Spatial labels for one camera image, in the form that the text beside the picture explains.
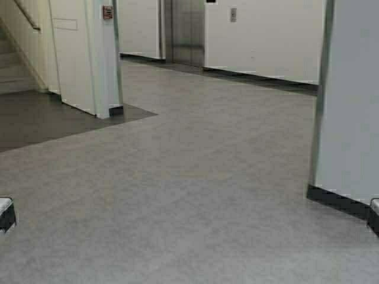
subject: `dark gray floor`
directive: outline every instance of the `dark gray floor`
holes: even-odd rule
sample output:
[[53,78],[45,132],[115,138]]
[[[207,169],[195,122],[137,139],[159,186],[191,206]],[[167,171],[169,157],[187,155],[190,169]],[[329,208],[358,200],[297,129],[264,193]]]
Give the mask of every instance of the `dark gray floor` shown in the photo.
[[0,95],[0,152],[150,117],[125,105],[125,115],[100,120],[35,91]]

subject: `door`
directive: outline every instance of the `door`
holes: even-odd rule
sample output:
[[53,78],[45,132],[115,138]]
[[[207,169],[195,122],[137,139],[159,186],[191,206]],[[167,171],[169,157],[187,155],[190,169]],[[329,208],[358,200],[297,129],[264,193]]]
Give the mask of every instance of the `door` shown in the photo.
[[173,0],[172,51],[175,63],[204,66],[204,0]]
[[85,0],[50,0],[62,101],[95,115]]

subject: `baseboard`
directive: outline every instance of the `baseboard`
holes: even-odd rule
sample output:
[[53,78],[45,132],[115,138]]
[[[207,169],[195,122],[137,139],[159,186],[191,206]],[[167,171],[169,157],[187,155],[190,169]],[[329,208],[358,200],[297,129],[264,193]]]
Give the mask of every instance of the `baseboard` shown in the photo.
[[120,56],[121,58],[135,58],[135,59],[142,59],[145,61],[162,62],[162,63],[166,62],[166,59],[147,57],[147,56],[138,55],[138,54],[120,53]]
[[124,107],[123,106],[118,106],[118,107],[109,109],[109,115],[111,117],[113,117],[115,115],[121,115],[121,114],[124,114]]
[[218,73],[218,74],[226,75],[226,76],[249,78],[250,80],[253,80],[253,81],[267,81],[267,82],[271,81],[271,82],[275,82],[277,85],[282,85],[282,86],[300,86],[300,87],[304,87],[306,89],[309,89],[311,91],[317,91],[319,89],[318,84],[312,84],[312,83],[306,83],[306,82],[297,82],[297,81],[291,81],[291,80],[285,80],[285,79],[277,79],[277,78],[265,77],[265,76],[261,76],[261,75],[254,75],[254,74],[249,74],[249,73],[230,71],[230,70],[226,70],[226,69],[218,69],[218,68],[213,68],[213,67],[203,67],[203,71],[214,72],[214,73]]
[[12,34],[9,31],[8,27],[5,25],[5,23],[3,22],[3,20],[1,18],[0,18],[0,27],[3,29],[3,31],[5,33],[5,36],[7,37],[7,39],[9,40],[9,42],[15,48],[15,51],[19,55],[20,59],[22,60],[22,62],[24,64],[24,66],[30,72],[30,75],[34,78],[34,80],[36,80],[37,87],[38,87],[37,91],[39,91],[39,92],[40,91],[42,91],[42,92],[48,91],[49,88],[43,82],[42,78],[40,77],[40,75],[38,74],[38,72],[35,70],[35,68],[33,67],[33,65],[30,63],[28,57],[23,52],[23,50],[21,49],[21,47],[18,45],[17,41],[14,39],[14,37],[12,36]]
[[308,186],[307,198],[327,205],[362,220],[367,220],[371,207],[367,204],[338,195],[313,185]]

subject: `stainless steel elevator door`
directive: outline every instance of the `stainless steel elevator door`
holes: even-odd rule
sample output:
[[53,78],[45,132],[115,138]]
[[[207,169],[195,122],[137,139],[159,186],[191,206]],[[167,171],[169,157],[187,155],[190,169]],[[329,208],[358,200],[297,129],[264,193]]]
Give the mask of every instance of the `stainless steel elevator door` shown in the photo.
[[204,66],[204,0],[172,1],[172,52],[175,63]]

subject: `hallway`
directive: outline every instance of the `hallway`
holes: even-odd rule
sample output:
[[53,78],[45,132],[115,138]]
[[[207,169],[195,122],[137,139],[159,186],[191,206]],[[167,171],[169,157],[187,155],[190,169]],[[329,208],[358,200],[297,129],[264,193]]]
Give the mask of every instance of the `hallway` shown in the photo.
[[0,153],[1,283],[377,283],[365,222],[304,197],[314,96],[122,68],[157,116]]

